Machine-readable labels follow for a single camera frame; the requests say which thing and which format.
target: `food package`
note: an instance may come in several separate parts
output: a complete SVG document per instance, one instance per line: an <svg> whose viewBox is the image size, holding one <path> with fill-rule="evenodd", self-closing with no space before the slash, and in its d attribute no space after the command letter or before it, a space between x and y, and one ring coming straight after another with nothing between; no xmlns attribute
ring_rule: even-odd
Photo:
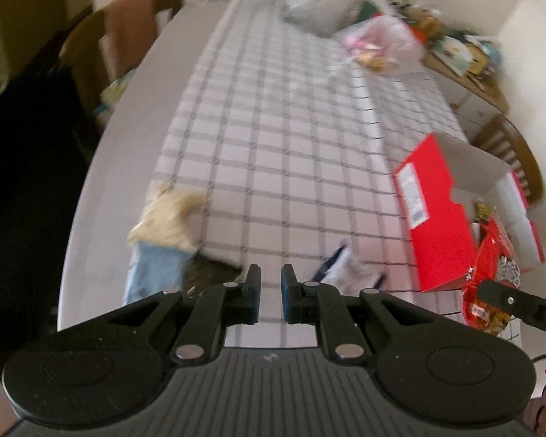
<svg viewBox="0 0 546 437"><path fill-rule="evenodd" d="M451 69L458 77L463 77L473 62L473 55L460 40L443 36L432 48L437 59Z"/></svg>
<svg viewBox="0 0 546 437"><path fill-rule="evenodd" d="M476 201L475 207L483 239L463 288L463 316L470 327L497 336L507 327L511 315L479 300L477 288L482 281L492 280L519 289L520 271L514 247L495 209L481 201Z"/></svg>

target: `pink plastic bag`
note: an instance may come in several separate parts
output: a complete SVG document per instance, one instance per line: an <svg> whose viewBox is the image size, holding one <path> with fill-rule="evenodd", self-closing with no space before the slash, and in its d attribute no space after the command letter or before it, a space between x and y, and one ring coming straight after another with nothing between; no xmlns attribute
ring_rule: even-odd
<svg viewBox="0 0 546 437"><path fill-rule="evenodd" d="M423 71L423 45L398 18L377 16L342 33L342 44L354 60L376 74Z"/></svg>

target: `dark fabric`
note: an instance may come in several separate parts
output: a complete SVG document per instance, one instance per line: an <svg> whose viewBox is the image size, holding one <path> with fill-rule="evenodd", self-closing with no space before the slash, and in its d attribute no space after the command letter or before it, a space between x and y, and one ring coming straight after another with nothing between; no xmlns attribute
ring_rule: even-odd
<svg viewBox="0 0 546 437"><path fill-rule="evenodd" d="M186 262L182 292L196 297L208 286L234 282L242 268L196 253Z"/></svg>
<svg viewBox="0 0 546 437"><path fill-rule="evenodd" d="M56 329L53 308L87 173L72 134L80 113L64 74L21 77L0 97L0 374L12 351Z"/></svg>

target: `dining table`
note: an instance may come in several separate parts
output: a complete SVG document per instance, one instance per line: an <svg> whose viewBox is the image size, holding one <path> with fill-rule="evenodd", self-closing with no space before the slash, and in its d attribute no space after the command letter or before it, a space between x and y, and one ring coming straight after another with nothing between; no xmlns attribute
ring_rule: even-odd
<svg viewBox="0 0 546 437"><path fill-rule="evenodd" d="M58 328L120 308L141 291L126 239L157 188L206 190L187 229L211 257L261 267L258 324L226 346L316 345L288 325L281 267L300 282L348 242L381 289L463 322L460 291L420 292L391 173L433 131L467 142L425 72L372 74L339 38L282 17L284 0L184 7L119 101L93 157L71 230ZM501 337L521 346L520 321Z"/></svg>

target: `barcode label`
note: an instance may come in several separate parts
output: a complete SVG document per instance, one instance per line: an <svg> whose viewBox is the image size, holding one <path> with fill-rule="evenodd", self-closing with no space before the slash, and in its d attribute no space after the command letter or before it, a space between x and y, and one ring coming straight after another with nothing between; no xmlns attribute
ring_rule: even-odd
<svg viewBox="0 0 546 437"><path fill-rule="evenodd" d="M490 321L490 314L486 311L483 307L480 307L477 304L472 304L471 308L469 309L470 312L475 315L476 317L479 317L481 320L483 320L486 324Z"/></svg>
<svg viewBox="0 0 546 437"><path fill-rule="evenodd" d="M412 230L428 220L427 206L417 179L413 163L409 162L396 174L396 180L409 216L409 228Z"/></svg>

